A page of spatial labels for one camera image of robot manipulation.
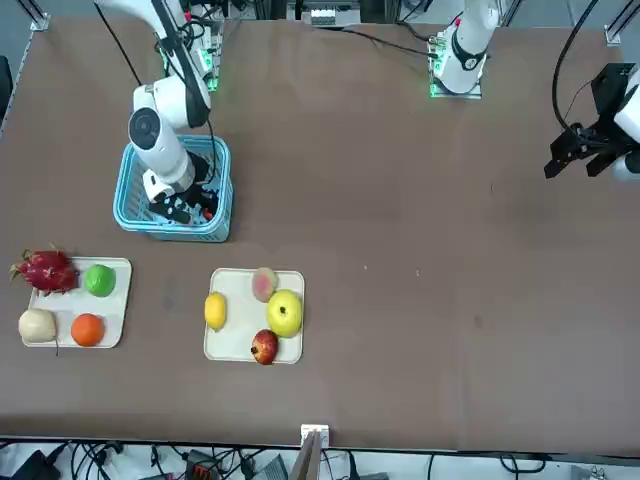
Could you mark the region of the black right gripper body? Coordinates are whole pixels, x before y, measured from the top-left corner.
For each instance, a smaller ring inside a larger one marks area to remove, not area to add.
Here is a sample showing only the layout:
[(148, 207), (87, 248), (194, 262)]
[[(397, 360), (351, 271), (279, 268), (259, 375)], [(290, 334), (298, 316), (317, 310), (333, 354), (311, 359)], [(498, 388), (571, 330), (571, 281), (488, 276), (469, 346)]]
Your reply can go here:
[(215, 179), (216, 168), (209, 159), (206, 156), (200, 156), (194, 152), (188, 152), (188, 156), (194, 167), (194, 179), (188, 192), (190, 194), (202, 192), (207, 194), (218, 193), (211, 185), (211, 182)]

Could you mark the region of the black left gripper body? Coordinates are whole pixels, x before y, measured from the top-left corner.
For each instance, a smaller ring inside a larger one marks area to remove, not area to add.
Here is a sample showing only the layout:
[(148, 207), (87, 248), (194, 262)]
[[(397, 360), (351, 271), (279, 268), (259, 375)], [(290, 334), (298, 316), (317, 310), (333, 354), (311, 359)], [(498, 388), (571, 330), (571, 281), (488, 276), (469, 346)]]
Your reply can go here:
[(615, 116), (627, 106), (638, 85), (639, 67), (635, 63), (608, 63), (591, 81), (602, 132), (622, 132)]

